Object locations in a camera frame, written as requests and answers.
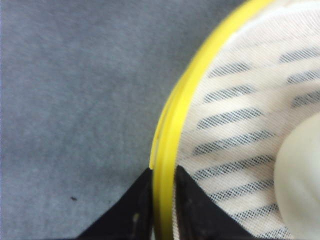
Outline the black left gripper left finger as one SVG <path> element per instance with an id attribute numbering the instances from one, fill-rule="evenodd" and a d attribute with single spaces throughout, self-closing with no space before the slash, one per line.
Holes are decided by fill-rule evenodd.
<path id="1" fill-rule="evenodd" d="M 124 195 L 77 240 L 150 240 L 153 228 L 152 173 L 146 168 Z"/>

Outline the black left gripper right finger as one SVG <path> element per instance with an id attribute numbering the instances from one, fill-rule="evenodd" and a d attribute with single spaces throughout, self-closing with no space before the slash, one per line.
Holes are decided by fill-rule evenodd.
<path id="1" fill-rule="evenodd" d="M 181 240 L 250 240 L 252 235 L 211 201 L 182 166 L 175 171 L 175 207 Z"/>

